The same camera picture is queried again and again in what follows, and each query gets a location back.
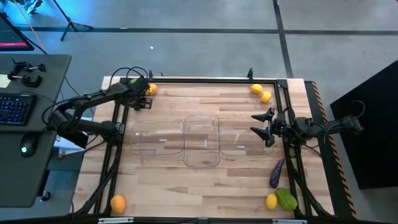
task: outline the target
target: light stand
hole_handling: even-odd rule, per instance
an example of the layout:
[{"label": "light stand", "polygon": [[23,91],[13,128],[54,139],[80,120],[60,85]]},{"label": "light stand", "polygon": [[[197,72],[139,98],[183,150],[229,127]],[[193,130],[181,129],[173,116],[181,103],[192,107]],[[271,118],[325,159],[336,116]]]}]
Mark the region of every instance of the light stand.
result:
[{"label": "light stand", "polygon": [[65,12],[62,10],[62,8],[61,8],[61,6],[58,4],[58,2],[57,2],[56,0],[53,0],[53,2],[57,5],[57,7],[58,7],[59,10],[61,11],[62,15],[63,15],[63,16],[65,17],[65,19],[68,21],[67,28],[65,29],[65,31],[64,31],[63,34],[62,34],[61,41],[63,41],[63,39],[65,38],[65,36],[66,36],[66,34],[67,34],[67,32],[69,31],[70,28],[73,28],[73,30],[74,30],[75,32],[78,32],[78,30],[76,29],[77,27],[84,27],[84,28],[87,28],[87,29],[88,29],[87,31],[90,31],[90,30],[93,29],[92,26],[88,26],[88,25],[84,25],[84,24],[79,24],[79,23],[73,22],[73,21],[65,14]]}]

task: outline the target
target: eggplant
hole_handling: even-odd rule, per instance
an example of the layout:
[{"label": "eggplant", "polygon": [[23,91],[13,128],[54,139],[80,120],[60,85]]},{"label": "eggplant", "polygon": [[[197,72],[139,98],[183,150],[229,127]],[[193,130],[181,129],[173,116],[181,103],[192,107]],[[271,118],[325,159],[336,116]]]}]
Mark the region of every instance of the eggplant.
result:
[{"label": "eggplant", "polygon": [[282,172],[282,166],[285,163],[285,158],[279,159],[278,163],[276,164],[274,170],[271,173],[271,178],[269,179],[269,185],[272,188],[277,188],[279,184],[279,177],[280,173]]}]

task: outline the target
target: blue backlit keyboard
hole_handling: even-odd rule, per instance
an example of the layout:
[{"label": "blue backlit keyboard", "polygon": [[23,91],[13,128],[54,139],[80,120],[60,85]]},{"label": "blue backlit keyboard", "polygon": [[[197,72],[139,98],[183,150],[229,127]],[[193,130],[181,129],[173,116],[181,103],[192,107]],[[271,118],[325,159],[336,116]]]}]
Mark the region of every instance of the blue backlit keyboard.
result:
[{"label": "blue backlit keyboard", "polygon": [[25,126],[36,95],[0,93],[0,125]]}]

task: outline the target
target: butcher block tabletop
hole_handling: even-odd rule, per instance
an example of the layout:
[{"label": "butcher block tabletop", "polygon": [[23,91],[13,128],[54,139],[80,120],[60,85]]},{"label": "butcher block tabletop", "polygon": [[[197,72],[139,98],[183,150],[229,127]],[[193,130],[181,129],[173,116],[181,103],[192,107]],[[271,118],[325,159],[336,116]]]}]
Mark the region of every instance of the butcher block tabletop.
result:
[{"label": "butcher block tabletop", "polygon": [[[114,77],[113,83],[120,77]],[[109,85],[110,77],[104,77],[102,88]],[[250,125],[266,125],[251,118],[253,114],[263,114],[271,106],[277,113],[277,105],[272,85],[262,84],[264,91],[272,93],[268,103],[261,103],[260,95],[250,92],[250,84],[209,84],[209,83],[156,83],[158,92],[153,99],[151,110],[129,110],[126,133],[121,154],[115,195],[126,200],[122,216],[129,217],[211,217],[211,218],[293,218],[294,213],[283,210],[279,205],[268,210],[265,199],[275,193],[269,186],[269,178],[277,161],[284,157],[281,138],[275,137],[275,144],[265,151],[253,150],[256,144],[232,150],[230,153],[217,153],[209,150],[191,150],[191,164],[206,163],[206,157],[219,159],[209,166],[186,166],[187,152],[183,151],[183,138],[169,136],[169,141],[159,148],[159,140],[154,139],[151,156],[148,151],[135,151],[133,124],[137,122],[184,122],[190,115],[207,115],[218,118],[218,125],[234,126],[247,122]],[[311,117],[304,81],[288,79],[292,107],[297,117]],[[282,107],[285,108],[283,91],[280,90]],[[114,102],[97,106],[94,121],[109,121],[113,115]],[[102,141],[95,139],[88,147]],[[258,139],[240,141],[256,142]],[[307,143],[316,146],[317,140]],[[73,203],[78,210],[94,192],[100,181],[106,145],[95,147],[84,155]],[[164,155],[159,152],[175,152]],[[303,147],[302,160],[308,188],[324,209],[333,212],[325,171],[320,156]],[[104,190],[101,211],[107,199],[108,186]],[[283,166],[278,187],[289,188],[286,166]],[[305,212],[302,193],[297,186],[298,203]]]}]

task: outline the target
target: concrete floor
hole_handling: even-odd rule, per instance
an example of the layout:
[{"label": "concrete floor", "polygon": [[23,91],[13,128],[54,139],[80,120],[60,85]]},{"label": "concrete floor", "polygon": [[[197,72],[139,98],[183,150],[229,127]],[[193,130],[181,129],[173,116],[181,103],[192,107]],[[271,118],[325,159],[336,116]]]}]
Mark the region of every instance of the concrete floor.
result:
[{"label": "concrete floor", "polygon": [[[396,0],[279,0],[285,30],[327,30],[320,35],[255,33],[276,30],[272,0],[58,0],[75,21],[95,28],[235,29],[251,34],[38,32],[50,54],[70,54],[67,77],[80,92],[100,87],[102,77],[125,66],[142,66],[166,76],[243,77],[249,68],[255,77],[289,77],[318,83],[323,104],[329,105],[398,59],[398,2]],[[16,26],[26,21],[13,4],[4,11]],[[64,27],[65,19],[50,0],[34,15],[34,27]],[[395,31],[364,35],[366,30]],[[24,32],[37,42],[32,32]],[[65,97],[74,96],[66,85]],[[329,106],[328,116],[332,119]],[[344,147],[340,159],[360,220],[398,222],[398,188],[359,190]],[[54,192],[48,202],[27,209],[0,209],[0,220],[61,215],[69,212],[77,173],[52,172],[46,189]]]}]

